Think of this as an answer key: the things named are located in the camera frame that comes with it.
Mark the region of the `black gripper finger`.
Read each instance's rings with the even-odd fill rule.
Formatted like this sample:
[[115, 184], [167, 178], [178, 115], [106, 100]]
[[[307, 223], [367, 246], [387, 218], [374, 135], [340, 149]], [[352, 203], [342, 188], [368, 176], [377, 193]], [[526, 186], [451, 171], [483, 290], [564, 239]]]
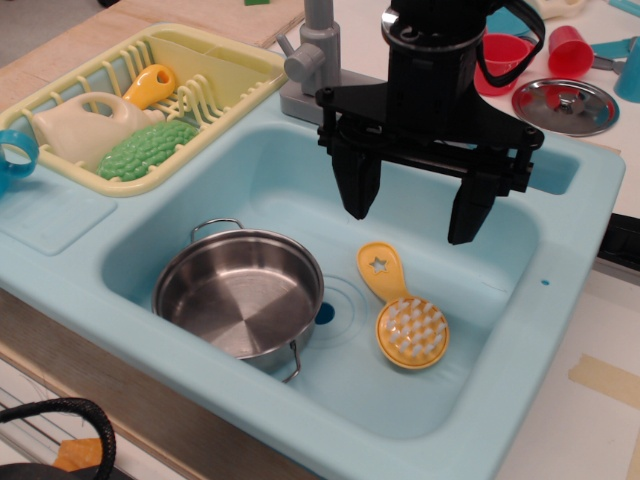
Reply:
[[336, 144], [331, 156], [343, 207], [355, 219], [363, 220], [379, 191], [382, 160], [344, 143]]
[[490, 213], [499, 193], [496, 175], [480, 172], [465, 176], [454, 198], [448, 232], [452, 245], [472, 242]]

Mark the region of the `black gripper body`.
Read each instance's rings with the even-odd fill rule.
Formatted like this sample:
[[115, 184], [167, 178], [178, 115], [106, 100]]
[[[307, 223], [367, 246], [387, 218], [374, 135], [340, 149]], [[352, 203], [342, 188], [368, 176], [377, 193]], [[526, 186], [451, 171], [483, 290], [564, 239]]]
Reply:
[[392, 46], [387, 81], [316, 92], [320, 145], [330, 156], [344, 143], [382, 162], [460, 179], [484, 172], [499, 178], [499, 193], [525, 191], [544, 136], [481, 98], [474, 85], [481, 50]]

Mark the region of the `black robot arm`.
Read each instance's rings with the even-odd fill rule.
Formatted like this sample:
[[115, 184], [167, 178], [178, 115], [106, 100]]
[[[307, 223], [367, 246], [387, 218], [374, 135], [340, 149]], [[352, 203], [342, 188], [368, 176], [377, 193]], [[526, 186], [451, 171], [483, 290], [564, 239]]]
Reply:
[[[489, 15], [507, 9], [537, 37], [503, 74], [488, 72], [484, 32]], [[345, 210], [363, 219], [379, 190], [381, 165], [392, 162], [460, 179], [448, 240], [471, 242], [494, 201], [524, 191], [543, 133], [485, 102], [474, 76], [493, 86], [516, 80], [543, 47], [545, 26], [523, 1], [394, 1], [382, 23], [389, 47], [384, 83], [331, 86], [316, 94], [323, 120], [319, 144]]]

